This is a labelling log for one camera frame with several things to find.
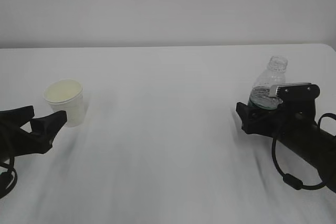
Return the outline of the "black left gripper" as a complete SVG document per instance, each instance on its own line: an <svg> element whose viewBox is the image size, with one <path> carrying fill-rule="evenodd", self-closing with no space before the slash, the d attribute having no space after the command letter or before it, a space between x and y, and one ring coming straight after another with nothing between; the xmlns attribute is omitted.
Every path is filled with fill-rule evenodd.
<svg viewBox="0 0 336 224"><path fill-rule="evenodd" d="M1 162L11 156L45 154L52 148L52 141L67 122L65 111L35 118L32 105L1 111ZM31 132L21 127L30 121Z"/></svg>

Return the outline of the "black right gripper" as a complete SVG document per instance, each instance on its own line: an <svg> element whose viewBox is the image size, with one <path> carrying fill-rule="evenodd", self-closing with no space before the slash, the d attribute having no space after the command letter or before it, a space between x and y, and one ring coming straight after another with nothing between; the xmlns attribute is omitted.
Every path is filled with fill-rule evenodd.
<svg viewBox="0 0 336 224"><path fill-rule="evenodd" d="M282 103L274 110L267 110L237 102L236 112L246 134L285 138L295 132L308 136L317 131L314 103Z"/></svg>

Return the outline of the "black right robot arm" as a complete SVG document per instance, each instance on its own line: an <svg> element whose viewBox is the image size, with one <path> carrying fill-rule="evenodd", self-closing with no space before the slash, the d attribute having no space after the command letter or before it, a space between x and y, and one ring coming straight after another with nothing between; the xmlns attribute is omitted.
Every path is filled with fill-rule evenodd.
<svg viewBox="0 0 336 224"><path fill-rule="evenodd" d="M282 104L275 110L236 104L236 112L246 134L270 137L271 158L285 184L295 190L318 190L327 187L335 191L335 136L321 128L321 120L314 120L314 104L304 110ZM280 142L315 168L321 179L315 185L306 185L294 175L285 173L277 161L276 145Z"/></svg>

